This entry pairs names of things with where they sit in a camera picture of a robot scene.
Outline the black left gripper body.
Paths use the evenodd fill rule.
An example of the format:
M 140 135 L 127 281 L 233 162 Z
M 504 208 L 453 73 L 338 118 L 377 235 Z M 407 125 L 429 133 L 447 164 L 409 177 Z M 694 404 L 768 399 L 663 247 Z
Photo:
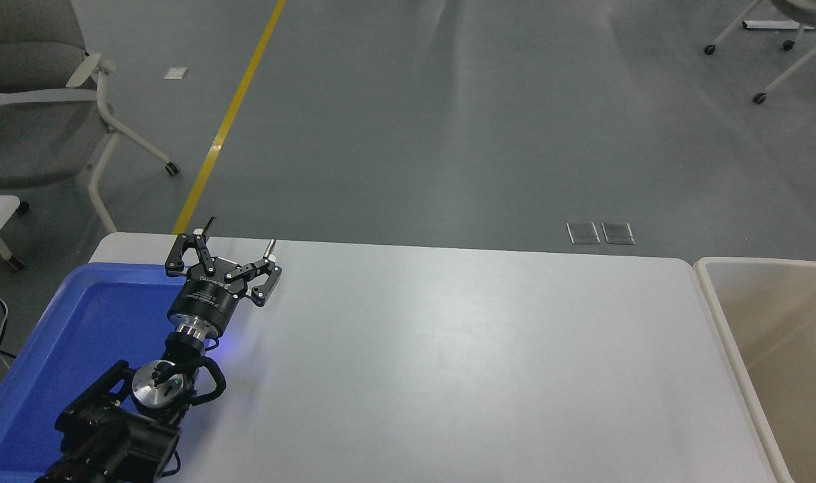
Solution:
M 168 319 L 174 316 L 196 316 L 215 329 L 225 329 L 240 300 L 247 290 L 245 279 L 227 281 L 226 275 L 240 267 L 227 259 L 214 259 L 215 271 L 207 272 L 205 265 L 191 266 L 185 275 L 178 296 L 168 309 Z

